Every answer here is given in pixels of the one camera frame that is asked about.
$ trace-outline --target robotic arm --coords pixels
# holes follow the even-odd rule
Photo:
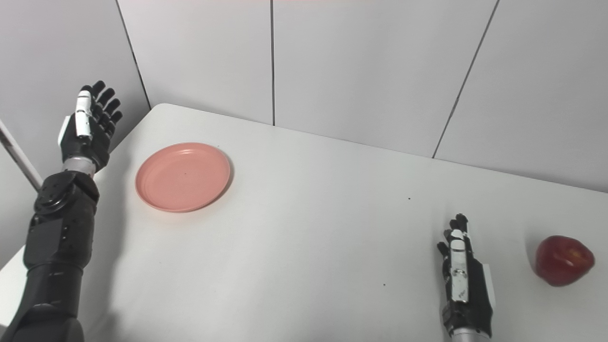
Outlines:
[[[99,192],[92,177],[109,159],[109,142],[122,117],[102,81],[84,86],[58,143],[62,171],[47,177],[34,203],[23,261],[26,287],[0,342],[82,342],[77,320],[80,282],[91,259]]]
[[[456,215],[444,232],[447,244],[437,244],[447,294],[443,325],[453,342],[489,342],[494,289],[489,268],[473,256],[467,223],[463,214]]]

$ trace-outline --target white table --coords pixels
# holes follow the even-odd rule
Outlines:
[[[137,169],[187,141],[229,156],[228,191],[186,214],[147,206]],[[608,194],[173,105],[156,106],[96,180],[88,341],[443,341],[435,244],[458,212],[492,269],[494,341],[605,339]],[[530,267],[552,234],[595,253],[571,286]],[[20,296],[20,263],[0,272],[0,324]]]

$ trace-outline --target red apple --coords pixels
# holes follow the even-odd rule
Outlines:
[[[536,250],[536,274],[552,286],[572,284],[594,264],[593,253],[571,237],[547,237]]]

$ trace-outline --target white wall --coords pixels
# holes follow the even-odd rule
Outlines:
[[[25,244],[36,192],[0,146],[0,268]]]
[[[269,0],[119,0],[152,105],[424,156],[495,3],[275,0],[271,16]],[[606,7],[501,2],[437,158],[608,191]],[[99,33],[74,29],[85,12]],[[125,102],[115,143],[148,110],[114,1],[5,1],[0,29],[0,118],[43,175],[80,85],[104,79]]]
[[[269,0],[119,0],[152,106],[272,123]]]
[[[494,3],[275,1],[277,125],[431,157]]]
[[[437,158],[608,192],[608,2],[501,1]]]
[[[125,117],[116,145],[150,110],[113,0],[0,1],[0,119],[44,178],[84,84],[112,86]]]

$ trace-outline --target robotic hand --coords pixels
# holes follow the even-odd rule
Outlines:
[[[21,303],[0,342],[82,342],[80,282],[91,259],[99,192],[92,177],[107,165],[109,142],[122,117],[114,90],[84,86],[58,143],[63,171],[47,177],[34,203],[23,261]]]
[[[437,244],[447,294],[443,325],[454,342],[489,342],[494,289],[489,268],[473,256],[467,222],[463,214],[456,215],[444,232],[448,244]]]

